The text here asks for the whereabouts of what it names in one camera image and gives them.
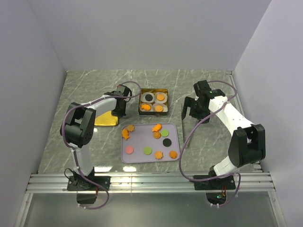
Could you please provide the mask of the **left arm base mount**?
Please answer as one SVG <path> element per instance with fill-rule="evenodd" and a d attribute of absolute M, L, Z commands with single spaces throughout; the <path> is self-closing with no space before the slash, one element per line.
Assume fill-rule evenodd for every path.
<path fill-rule="evenodd" d="M 108 191 L 110 186 L 110 176 L 93 176 L 89 179 L 104 188 L 100 188 L 93 183 L 84 180 L 80 175 L 70 176 L 66 191 L 75 192 L 77 194 L 77 203 L 81 205 L 92 205 L 96 202 L 100 192 Z"/>

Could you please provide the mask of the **gold tin lid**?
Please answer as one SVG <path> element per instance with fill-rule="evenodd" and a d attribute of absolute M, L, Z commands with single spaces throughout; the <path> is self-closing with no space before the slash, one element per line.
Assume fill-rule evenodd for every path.
<path fill-rule="evenodd" d="M 117 116 L 113 116 L 111 111 L 105 112 L 95 119 L 95 126 L 117 126 L 119 122 L 119 118 Z"/>

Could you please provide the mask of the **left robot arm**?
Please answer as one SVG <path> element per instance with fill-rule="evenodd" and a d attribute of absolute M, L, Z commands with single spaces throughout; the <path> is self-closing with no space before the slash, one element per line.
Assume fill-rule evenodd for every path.
<path fill-rule="evenodd" d="M 74 158 L 74 171 L 81 175 L 78 184 L 84 190 L 94 187 L 95 177 L 90 175 L 94 170 L 91 162 L 89 143 L 93 137 L 95 119 L 106 112 L 113 116 L 126 115 L 127 99 L 132 97 L 132 91 L 125 85 L 105 93 L 102 97 L 84 104 L 71 103 L 60 128 L 63 142 L 71 149 Z"/>

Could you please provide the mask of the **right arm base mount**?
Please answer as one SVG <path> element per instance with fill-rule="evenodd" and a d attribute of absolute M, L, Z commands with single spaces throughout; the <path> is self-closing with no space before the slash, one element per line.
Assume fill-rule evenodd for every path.
<path fill-rule="evenodd" d="M 211 206 L 221 207 L 235 198 L 240 182 L 236 185 L 233 176 L 205 181 L 208 177 L 206 175 L 194 175 L 194 181 L 192 182 L 196 191 L 205 191 L 206 199 Z M 235 190 L 229 200 L 227 198 L 227 190 Z"/>

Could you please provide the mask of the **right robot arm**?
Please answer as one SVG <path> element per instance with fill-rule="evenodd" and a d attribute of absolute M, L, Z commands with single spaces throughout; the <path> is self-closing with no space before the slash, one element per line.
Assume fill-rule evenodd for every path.
<path fill-rule="evenodd" d="M 219 189 L 225 183 L 225 178 L 235 174 L 237 170 L 247 164 L 254 164 L 266 157 L 265 128 L 261 124 L 254 124 L 247 120 L 231 103 L 230 98 L 220 89 L 211 89 L 206 80 L 193 85 L 196 97 L 186 97 L 181 118 L 186 115 L 198 120 L 183 147 L 182 154 L 196 129 L 210 118 L 217 116 L 231 134 L 227 157 L 210 168 L 209 185 Z"/>

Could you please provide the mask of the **orange waffle round cookie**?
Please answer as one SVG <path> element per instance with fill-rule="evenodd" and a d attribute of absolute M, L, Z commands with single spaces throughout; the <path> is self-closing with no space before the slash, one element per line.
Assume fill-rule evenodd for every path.
<path fill-rule="evenodd" d="M 164 101 L 165 100 L 165 95 L 164 94 L 157 94 L 156 96 L 158 101 Z"/>

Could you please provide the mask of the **metal tongs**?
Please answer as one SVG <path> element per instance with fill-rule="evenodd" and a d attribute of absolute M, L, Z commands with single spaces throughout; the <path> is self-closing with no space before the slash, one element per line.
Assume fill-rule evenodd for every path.
<path fill-rule="evenodd" d="M 181 126 L 182 126 L 182 138 L 183 138 L 183 143 L 186 142 L 187 139 L 187 135 L 186 135 L 186 128 L 184 125 L 184 119 L 181 119 Z M 188 148 L 189 144 L 190 144 L 191 138 L 189 138 L 188 143 L 186 144 L 185 148 Z"/>

